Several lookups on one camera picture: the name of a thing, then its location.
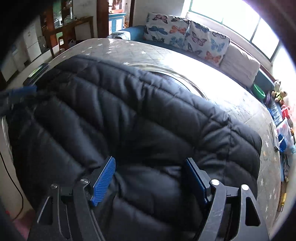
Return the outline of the black puffer down jacket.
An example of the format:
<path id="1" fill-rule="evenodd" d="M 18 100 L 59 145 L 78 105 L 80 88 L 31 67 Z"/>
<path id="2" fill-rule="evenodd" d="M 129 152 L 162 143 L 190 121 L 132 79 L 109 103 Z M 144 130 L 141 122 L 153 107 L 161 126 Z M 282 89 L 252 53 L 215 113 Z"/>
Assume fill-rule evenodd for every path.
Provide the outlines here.
<path id="1" fill-rule="evenodd" d="M 257 194 L 261 137 L 215 104 L 163 78 L 76 55 L 6 113 L 16 176 L 33 208 L 108 156 L 116 172 L 95 216 L 107 240 L 189 240 L 202 215 L 185 183 L 192 158 L 224 185 Z"/>

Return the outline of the black tablet device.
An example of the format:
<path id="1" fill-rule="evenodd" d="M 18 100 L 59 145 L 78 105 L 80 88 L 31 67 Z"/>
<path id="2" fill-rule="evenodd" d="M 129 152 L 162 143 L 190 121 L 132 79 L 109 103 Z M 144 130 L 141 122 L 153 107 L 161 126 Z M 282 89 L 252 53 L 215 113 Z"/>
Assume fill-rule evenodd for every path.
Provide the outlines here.
<path id="1" fill-rule="evenodd" d="M 47 71 L 49 63 L 43 63 L 33 70 L 27 79 L 23 82 L 23 86 L 34 85 L 34 83 Z"/>

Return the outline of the white refrigerator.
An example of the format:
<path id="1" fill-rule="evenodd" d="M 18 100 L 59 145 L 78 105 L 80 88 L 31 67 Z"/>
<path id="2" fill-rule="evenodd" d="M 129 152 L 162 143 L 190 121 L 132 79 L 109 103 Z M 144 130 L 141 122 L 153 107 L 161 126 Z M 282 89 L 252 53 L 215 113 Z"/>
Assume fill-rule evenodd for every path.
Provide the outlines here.
<path id="1" fill-rule="evenodd" d="M 25 42 L 29 61 L 33 62 L 42 54 L 34 23 L 30 23 L 23 30 L 23 40 Z"/>

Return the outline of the dark wooden desk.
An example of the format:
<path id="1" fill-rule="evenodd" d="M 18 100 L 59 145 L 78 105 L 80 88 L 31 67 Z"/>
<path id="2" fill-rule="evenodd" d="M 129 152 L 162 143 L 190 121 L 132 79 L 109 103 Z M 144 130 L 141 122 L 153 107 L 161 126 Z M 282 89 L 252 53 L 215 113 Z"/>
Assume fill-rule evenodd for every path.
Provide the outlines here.
<path id="1" fill-rule="evenodd" d="M 56 35 L 57 33 L 59 32 L 62 32 L 63 33 L 63 37 L 65 38 L 65 50 L 68 50 L 69 49 L 69 45 L 68 45 L 68 32 L 79 26 L 79 25 L 82 25 L 82 24 L 85 24 L 85 23 L 89 23 L 89 27 L 90 27 L 90 35 L 91 35 L 91 38 L 94 38 L 94 30 L 93 30 L 93 16 L 84 16 L 84 17 L 81 17 L 81 18 L 78 18 L 77 20 L 74 20 L 68 24 L 65 24 L 65 25 L 62 25 L 62 27 L 59 27 L 59 28 L 56 28 L 56 29 L 53 29 L 53 30 L 48 30 L 46 28 L 43 28 L 42 30 L 42 33 L 45 37 L 45 40 L 46 40 L 46 43 L 50 49 L 50 52 L 51 52 L 51 56 L 52 58 L 54 59 L 55 58 L 55 54 L 54 54 L 54 51 L 53 51 L 53 46 L 52 46 L 52 43 L 51 43 L 51 36 L 52 35 Z"/>

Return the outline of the grey star quilted mattress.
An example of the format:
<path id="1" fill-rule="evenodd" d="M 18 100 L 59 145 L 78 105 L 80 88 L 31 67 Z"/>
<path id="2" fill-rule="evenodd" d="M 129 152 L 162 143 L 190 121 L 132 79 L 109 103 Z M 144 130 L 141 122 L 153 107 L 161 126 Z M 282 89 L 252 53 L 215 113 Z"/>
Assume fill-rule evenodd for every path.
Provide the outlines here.
<path id="1" fill-rule="evenodd" d="M 171 74 L 195 94 L 219 105 L 230 116 L 257 131 L 262 139 L 258 202 L 267 228 L 272 228 L 280 201 L 280 156 L 272 146 L 271 115 L 251 93 L 222 72 L 198 60 L 135 41 L 89 39 L 56 57 L 51 66 L 77 54 L 103 57 L 140 69 Z"/>

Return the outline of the clear toy storage bag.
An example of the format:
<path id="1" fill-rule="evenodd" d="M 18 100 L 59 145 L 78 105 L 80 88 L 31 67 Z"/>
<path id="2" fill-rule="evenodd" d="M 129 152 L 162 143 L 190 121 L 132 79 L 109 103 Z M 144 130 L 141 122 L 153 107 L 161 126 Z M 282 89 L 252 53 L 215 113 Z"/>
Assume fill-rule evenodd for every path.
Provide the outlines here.
<path id="1" fill-rule="evenodd" d="M 290 126 L 285 118 L 276 128 L 278 134 L 278 142 L 280 145 L 280 152 L 287 155 L 295 153 L 294 140 L 290 131 Z"/>

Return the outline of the green plastic bowl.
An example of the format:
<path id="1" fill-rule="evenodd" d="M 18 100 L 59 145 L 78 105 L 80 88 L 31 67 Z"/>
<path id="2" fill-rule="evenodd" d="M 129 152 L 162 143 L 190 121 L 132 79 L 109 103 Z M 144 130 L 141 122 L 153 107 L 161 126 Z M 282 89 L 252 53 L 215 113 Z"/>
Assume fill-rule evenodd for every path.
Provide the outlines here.
<path id="1" fill-rule="evenodd" d="M 259 100 L 264 100 L 266 97 L 264 91 L 257 84 L 252 85 L 252 93 Z"/>

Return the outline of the blue white cabinet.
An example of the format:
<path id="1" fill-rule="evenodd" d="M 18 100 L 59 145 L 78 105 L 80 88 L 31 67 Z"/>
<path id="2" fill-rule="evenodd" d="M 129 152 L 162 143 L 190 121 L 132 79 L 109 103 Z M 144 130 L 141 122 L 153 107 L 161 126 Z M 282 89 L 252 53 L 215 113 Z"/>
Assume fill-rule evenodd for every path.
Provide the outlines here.
<path id="1" fill-rule="evenodd" d="M 108 15 L 109 34 L 124 29 L 125 15 L 126 13 L 110 13 Z"/>

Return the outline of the red toy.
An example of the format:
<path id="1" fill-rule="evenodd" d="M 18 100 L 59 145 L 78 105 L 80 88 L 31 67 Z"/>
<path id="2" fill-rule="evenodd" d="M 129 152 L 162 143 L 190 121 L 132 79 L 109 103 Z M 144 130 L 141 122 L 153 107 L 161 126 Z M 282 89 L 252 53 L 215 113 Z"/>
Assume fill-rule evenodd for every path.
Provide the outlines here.
<path id="1" fill-rule="evenodd" d="M 282 105 L 281 106 L 281 114 L 282 114 L 282 117 L 283 119 L 287 119 L 289 120 L 291 115 L 290 115 L 290 107 L 289 106 L 286 106 L 286 105 Z"/>

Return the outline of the white plain pillow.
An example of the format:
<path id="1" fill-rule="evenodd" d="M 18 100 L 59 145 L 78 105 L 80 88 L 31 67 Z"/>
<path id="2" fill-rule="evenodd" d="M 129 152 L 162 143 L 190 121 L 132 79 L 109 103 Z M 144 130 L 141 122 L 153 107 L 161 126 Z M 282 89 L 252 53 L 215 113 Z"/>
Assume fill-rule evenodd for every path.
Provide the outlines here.
<path id="1" fill-rule="evenodd" d="M 244 50 L 230 43 L 220 69 L 246 87 L 251 87 L 259 72 L 260 63 Z"/>

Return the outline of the right butterfly pillow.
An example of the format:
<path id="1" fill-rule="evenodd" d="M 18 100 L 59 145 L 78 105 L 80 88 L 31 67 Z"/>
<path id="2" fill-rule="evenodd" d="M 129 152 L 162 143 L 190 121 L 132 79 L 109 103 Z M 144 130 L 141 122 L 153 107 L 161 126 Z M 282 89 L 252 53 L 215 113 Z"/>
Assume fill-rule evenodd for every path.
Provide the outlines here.
<path id="1" fill-rule="evenodd" d="M 227 35 L 190 21 L 183 49 L 219 67 L 230 42 Z"/>

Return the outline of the butterfly pillow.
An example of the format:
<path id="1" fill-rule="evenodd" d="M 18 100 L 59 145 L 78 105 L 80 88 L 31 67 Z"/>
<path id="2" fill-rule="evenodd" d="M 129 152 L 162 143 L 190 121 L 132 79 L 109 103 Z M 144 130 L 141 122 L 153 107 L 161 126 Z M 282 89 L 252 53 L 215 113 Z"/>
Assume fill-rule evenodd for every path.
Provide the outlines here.
<path id="1" fill-rule="evenodd" d="M 230 42 L 227 35 L 190 21 L 183 49 L 219 67 Z"/>
<path id="2" fill-rule="evenodd" d="M 186 18 L 148 13 L 143 38 L 183 49 L 189 26 Z"/>

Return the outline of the left butterfly pillow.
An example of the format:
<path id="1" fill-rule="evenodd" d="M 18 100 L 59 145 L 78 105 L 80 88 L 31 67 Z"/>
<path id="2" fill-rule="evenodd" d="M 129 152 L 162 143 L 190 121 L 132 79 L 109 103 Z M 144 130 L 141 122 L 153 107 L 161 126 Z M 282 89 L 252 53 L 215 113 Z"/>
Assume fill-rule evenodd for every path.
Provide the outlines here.
<path id="1" fill-rule="evenodd" d="M 186 18 L 148 13 L 143 38 L 183 49 L 189 26 Z"/>

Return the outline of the green framed window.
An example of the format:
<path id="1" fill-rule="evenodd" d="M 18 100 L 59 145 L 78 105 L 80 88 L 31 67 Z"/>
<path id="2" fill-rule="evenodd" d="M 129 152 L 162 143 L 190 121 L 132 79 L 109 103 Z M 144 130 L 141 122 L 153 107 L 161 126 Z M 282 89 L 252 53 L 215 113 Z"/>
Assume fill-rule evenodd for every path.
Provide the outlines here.
<path id="1" fill-rule="evenodd" d="M 245 1 L 191 1 L 189 11 L 222 24 L 272 61 L 280 40 L 267 22 Z"/>

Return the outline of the brown wooden door frame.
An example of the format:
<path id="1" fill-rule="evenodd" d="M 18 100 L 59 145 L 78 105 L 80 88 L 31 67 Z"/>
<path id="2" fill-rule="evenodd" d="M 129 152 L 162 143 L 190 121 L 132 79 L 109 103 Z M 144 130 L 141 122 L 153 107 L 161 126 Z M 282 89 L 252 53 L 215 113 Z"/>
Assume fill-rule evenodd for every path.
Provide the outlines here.
<path id="1" fill-rule="evenodd" d="M 105 38 L 108 36 L 108 1 L 97 0 L 96 1 L 96 25 L 97 25 L 97 36 L 99 38 Z M 129 13 L 129 26 L 133 25 L 133 14 L 134 14 L 135 0 L 131 0 L 130 13 Z"/>

